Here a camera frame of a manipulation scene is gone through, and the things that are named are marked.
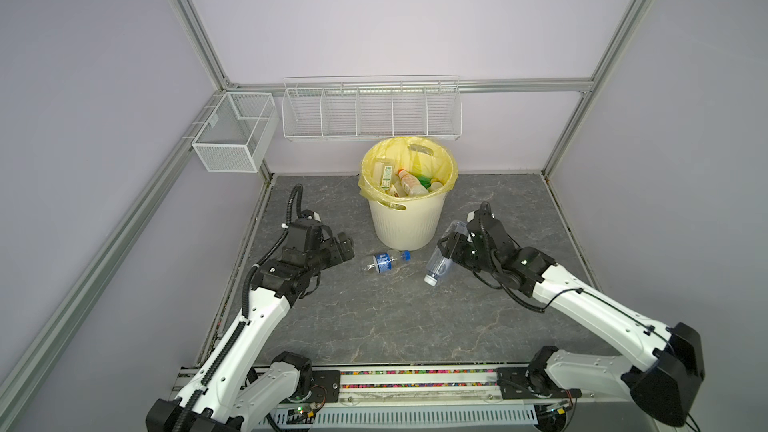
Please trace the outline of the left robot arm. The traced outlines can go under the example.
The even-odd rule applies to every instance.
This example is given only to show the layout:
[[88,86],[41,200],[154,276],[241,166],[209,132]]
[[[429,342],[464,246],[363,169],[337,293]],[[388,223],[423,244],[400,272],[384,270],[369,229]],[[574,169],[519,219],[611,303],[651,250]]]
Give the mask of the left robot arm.
[[175,398],[159,399],[145,419],[149,431],[250,431],[283,400],[311,392],[310,359],[276,357],[254,382],[246,380],[277,325],[310,295],[310,282],[351,260],[354,242],[325,225],[288,227],[251,267],[241,290],[241,311],[222,341]]

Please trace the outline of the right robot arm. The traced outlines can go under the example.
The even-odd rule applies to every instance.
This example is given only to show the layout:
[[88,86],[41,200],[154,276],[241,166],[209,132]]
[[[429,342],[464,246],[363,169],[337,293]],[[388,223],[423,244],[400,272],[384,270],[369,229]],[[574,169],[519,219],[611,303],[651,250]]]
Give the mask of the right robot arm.
[[559,311],[609,344],[613,356],[541,348],[528,363],[525,388],[537,397],[581,391],[630,400],[669,427],[700,426],[691,414],[705,378],[700,334],[678,323],[646,317],[570,273],[548,254],[523,247],[495,218],[487,202],[463,229],[445,234],[440,254],[474,275],[486,272],[494,287],[521,307]]

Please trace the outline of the green soda bottle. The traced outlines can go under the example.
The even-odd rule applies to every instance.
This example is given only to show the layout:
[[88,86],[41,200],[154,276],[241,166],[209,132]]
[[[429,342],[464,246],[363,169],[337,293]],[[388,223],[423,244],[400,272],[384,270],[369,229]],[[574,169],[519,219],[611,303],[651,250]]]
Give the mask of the green soda bottle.
[[429,189],[432,185],[432,179],[430,177],[419,175],[417,179],[419,180],[420,184],[427,189]]

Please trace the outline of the clear bottle green label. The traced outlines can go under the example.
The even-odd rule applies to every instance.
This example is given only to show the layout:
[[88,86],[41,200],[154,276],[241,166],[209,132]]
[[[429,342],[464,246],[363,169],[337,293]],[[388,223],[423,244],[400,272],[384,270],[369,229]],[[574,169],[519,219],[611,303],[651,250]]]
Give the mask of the clear bottle green label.
[[396,164],[392,159],[378,158],[374,161],[373,179],[374,185],[383,191],[392,186],[393,175],[396,172]]

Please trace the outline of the clear crushed water bottle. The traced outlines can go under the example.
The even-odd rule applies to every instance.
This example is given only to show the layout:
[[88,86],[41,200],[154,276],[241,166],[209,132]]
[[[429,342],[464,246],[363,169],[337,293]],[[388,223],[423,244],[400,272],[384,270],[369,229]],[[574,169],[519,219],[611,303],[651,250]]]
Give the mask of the clear crushed water bottle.
[[454,232],[459,232],[461,234],[466,233],[466,225],[467,223],[464,221],[452,221],[445,232],[442,234],[442,237],[438,240],[433,254],[427,262],[426,275],[424,277],[425,283],[432,287],[436,287],[441,279],[451,269],[453,266],[453,260],[444,255],[443,249],[447,246],[447,242],[451,234]]

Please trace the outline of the Pepsi water bottle blue label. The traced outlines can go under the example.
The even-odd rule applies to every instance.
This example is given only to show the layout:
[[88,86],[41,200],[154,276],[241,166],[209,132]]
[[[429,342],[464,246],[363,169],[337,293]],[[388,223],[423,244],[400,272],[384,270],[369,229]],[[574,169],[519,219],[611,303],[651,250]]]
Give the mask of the Pepsi water bottle blue label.
[[389,250],[387,252],[377,253],[371,256],[364,271],[376,274],[390,273],[410,262],[411,259],[411,252],[407,250]]

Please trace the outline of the white bottle red cap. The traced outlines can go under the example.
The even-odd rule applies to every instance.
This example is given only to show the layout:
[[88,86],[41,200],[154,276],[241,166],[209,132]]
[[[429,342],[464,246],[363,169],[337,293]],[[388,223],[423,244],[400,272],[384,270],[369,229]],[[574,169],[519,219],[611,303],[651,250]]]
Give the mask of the white bottle red cap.
[[410,172],[401,169],[398,171],[398,177],[408,197],[421,197],[429,194],[429,190]]

